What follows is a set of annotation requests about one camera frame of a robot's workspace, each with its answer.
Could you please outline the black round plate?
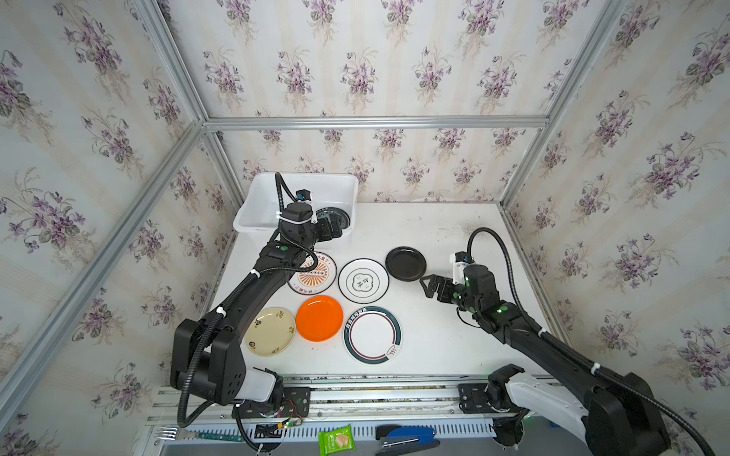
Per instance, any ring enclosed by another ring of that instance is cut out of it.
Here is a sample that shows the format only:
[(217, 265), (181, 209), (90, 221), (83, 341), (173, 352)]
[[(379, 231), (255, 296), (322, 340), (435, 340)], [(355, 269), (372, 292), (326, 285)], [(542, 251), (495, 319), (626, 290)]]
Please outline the black round plate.
[(427, 260), (418, 250), (401, 246), (387, 254), (385, 268), (394, 279), (413, 282), (420, 280), (425, 275)]

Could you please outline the green rimmed white plate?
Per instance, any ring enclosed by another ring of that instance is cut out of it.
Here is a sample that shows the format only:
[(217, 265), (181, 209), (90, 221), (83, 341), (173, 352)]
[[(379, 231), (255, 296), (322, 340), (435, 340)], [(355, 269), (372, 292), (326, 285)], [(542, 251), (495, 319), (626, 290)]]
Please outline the green rimmed white plate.
[(356, 361), (380, 365), (399, 353), (403, 333), (397, 318), (378, 306), (366, 306), (353, 312), (343, 329), (344, 347)]

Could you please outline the orange plastic plate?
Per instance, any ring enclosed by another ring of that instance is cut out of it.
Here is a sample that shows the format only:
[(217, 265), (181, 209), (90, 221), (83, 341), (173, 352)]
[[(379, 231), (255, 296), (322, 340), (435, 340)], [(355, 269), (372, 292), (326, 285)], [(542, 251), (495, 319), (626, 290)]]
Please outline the orange plastic plate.
[(314, 296), (308, 299), (296, 316), (297, 331), (310, 342), (325, 342), (334, 337), (344, 321), (342, 307), (330, 296)]

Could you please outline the cream plate small flowers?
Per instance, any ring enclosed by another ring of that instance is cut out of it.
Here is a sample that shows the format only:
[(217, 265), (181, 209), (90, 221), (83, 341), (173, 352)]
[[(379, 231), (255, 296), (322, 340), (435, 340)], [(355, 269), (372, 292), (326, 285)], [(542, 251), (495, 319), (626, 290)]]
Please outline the cream plate small flowers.
[(296, 320), (287, 309), (275, 307), (260, 311), (243, 338), (243, 347), (260, 357), (278, 355), (296, 336)]

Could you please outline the blue floral green plate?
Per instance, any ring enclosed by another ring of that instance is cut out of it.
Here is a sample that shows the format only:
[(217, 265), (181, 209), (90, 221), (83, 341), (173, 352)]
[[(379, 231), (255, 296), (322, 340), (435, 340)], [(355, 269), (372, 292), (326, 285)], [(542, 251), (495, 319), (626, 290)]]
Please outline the blue floral green plate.
[(317, 211), (317, 220), (325, 222), (333, 232), (343, 231), (350, 227), (350, 215), (338, 207), (324, 207)]

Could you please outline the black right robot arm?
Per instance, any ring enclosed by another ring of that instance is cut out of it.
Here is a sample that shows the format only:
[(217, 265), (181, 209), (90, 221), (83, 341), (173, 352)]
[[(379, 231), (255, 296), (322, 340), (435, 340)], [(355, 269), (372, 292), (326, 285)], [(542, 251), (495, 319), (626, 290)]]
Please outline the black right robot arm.
[(669, 406), (655, 399), (636, 374), (621, 375), (581, 355), (541, 327), (518, 298), (501, 298), (494, 273), (478, 264), (473, 244), (452, 257), (452, 276), (424, 275), (419, 281), (427, 298), (467, 312), (476, 326), (543, 368), (568, 391), (564, 407), (554, 393), (537, 399), (518, 398), (519, 370), (502, 368), (490, 376), (489, 403), (533, 410), (581, 438), (594, 455), (660, 455), (671, 448), (665, 422), (683, 429), (705, 455), (713, 454), (701, 433)]

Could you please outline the white plate orange fan centre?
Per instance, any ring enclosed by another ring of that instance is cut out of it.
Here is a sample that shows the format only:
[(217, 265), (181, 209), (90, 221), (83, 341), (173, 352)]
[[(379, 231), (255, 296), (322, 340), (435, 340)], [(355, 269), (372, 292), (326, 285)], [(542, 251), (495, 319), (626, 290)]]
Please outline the white plate orange fan centre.
[(288, 281), (289, 288), (302, 296), (317, 296), (327, 291), (336, 281), (338, 266), (333, 258), (317, 252), (319, 263), (308, 272), (295, 273)]

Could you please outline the white plate black flower outline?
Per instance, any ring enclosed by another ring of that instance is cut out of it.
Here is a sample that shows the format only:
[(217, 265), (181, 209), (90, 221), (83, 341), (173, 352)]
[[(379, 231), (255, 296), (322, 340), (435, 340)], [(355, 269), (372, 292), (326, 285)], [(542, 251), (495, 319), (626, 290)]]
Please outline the white plate black flower outline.
[(384, 298), (390, 288), (386, 268), (372, 258), (356, 258), (338, 273), (338, 288), (347, 300), (368, 305)]

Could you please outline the blue black stapler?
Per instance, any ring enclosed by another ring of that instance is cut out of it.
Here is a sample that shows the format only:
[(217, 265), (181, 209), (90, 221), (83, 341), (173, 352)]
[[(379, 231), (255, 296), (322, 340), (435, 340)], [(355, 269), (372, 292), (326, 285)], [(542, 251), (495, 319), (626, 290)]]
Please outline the blue black stapler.
[(376, 428), (376, 440), (381, 443), (377, 456), (408, 455), (438, 448), (441, 444), (435, 438), (434, 429), (420, 426), (379, 426)]

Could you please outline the green snack packet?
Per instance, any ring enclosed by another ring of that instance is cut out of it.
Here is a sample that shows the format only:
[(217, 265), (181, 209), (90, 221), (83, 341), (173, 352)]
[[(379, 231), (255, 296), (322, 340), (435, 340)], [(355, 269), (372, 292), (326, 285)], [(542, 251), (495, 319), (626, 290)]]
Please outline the green snack packet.
[(319, 433), (319, 454), (321, 456), (330, 456), (354, 449), (355, 439), (350, 425)]

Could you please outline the green circuit board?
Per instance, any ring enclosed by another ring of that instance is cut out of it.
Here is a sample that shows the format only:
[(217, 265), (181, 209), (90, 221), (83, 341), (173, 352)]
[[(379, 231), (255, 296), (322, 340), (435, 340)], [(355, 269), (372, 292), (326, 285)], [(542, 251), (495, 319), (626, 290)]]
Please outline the green circuit board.
[(223, 433), (216, 433), (216, 432), (198, 432), (197, 439), (207, 440), (207, 441), (236, 442), (236, 443), (243, 442), (243, 438), (241, 438), (241, 436), (239, 436), (237, 434), (236, 435), (223, 434)]

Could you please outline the aluminium rail base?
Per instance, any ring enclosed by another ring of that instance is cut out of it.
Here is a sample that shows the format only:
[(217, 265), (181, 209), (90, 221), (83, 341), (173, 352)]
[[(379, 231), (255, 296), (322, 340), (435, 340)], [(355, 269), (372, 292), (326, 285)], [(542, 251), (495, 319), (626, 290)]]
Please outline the aluminium rail base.
[[(243, 423), (256, 443), (316, 442), (321, 432), (350, 425), (357, 442), (372, 441), (381, 425), (426, 426), (441, 438), (490, 437), (509, 412), (484, 408), (466, 413), (460, 386), (484, 384), (484, 375), (288, 376), (285, 399), (274, 412), (243, 411)], [(175, 427), (179, 395), (159, 389), (140, 439), (139, 455), (158, 453), (164, 445), (231, 443), (201, 439), (161, 441), (157, 429)], [(196, 432), (239, 435), (230, 406), (212, 406), (187, 428)]]

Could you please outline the aluminium frame top bar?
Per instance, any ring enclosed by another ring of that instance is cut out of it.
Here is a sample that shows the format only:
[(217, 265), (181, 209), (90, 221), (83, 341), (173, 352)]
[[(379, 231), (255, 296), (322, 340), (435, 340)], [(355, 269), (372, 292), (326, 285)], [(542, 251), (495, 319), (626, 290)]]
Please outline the aluminium frame top bar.
[(226, 117), (203, 122), (211, 131), (543, 128), (548, 124), (549, 117), (540, 115)]

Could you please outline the aluminium frame post left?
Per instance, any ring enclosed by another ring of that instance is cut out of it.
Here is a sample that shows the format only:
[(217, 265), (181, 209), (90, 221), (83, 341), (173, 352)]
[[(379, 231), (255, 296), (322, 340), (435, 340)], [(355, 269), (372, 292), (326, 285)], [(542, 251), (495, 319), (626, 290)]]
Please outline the aluminium frame post left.
[(222, 180), (222, 186), (238, 210), (244, 202), (243, 188), (235, 175), (234, 168), (224, 151), (219, 135), (213, 128), (211, 117), (197, 91), (186, 62), (182, 57), (167, 21), (163, 17), (161, 7), (156, 1), (140, 0), (134, 5), (141, 21), (148, 29), (148, 34), (161, 59), (163, 68), (176, 90), (179, 104), (190, 117), (195, 129), (202, 135), (202, 144)]

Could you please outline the aluminium frame post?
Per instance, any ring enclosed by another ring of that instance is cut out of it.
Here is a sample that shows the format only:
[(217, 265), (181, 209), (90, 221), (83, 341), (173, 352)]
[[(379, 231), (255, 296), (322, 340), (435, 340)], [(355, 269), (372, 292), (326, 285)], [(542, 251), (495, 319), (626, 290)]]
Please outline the aluminium frame post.
[(202, 144), (222, 180), (222, 186), (238, 210), (244, 202), (243, 188), (235, 175), (234, 168), (224, 151), (219, 135), (213, 128), (211, 117), (197, 91), (186, 62), (182, 57), (167, 21), (163, 17), (161, 7), (156, 1), (140, 0), (134, 5), (141, 21), (148, 29), (148, 34), (161, 59), (163, 68), (176, 90), (179, 104), (190, 117), (195, 129), (202, 135)]
[(577, 52), (564, 82), (549, 105), (546, 125), (538, 129), (501, 196), (499, 203), (503, 209), (512, 206), (516, 202), (520, 189), (527, 182), (530, 172), (536, 167), (536, 163), (547, 147), (552, 135), (559, 130), (560, 123), (568, 112), (570, 104), (578, 96), (581, 85), (589, 75), (596, 60), (600, 57), (606, 43), (608, 43), (610, 32), (618, 24), (619, 17), (626, 5), (627, 1), (610, 0), (606, 1), (600, 9), (600, 13), (593, 22), (582, 47)]

